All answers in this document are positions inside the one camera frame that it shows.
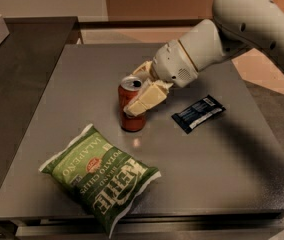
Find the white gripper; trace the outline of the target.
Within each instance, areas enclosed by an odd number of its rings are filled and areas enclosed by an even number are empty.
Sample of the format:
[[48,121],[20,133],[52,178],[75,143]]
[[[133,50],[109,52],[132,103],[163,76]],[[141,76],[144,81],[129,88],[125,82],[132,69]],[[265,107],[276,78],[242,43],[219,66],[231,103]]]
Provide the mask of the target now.
[[[151,81],[155,79],[152,67],[160,80]],[[143,62],[132,75],[146,80],[123,109],[127,115],[137,117],[164,101],[173,85],[184,88],[196,80],[198,71],[181,43],[172,40],[156,52],[152,62]]]

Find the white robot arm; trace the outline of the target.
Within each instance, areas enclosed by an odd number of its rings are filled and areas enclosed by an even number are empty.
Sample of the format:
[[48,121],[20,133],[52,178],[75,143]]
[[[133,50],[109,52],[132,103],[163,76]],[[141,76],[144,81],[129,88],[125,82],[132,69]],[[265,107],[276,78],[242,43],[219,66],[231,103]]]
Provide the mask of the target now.
[[284,12],[272,0],[214,0],[211,20],[162,46],[132,74],[141,89],[124,112],[139,116],[183,88],[207,67],[255,48],[284,73]]

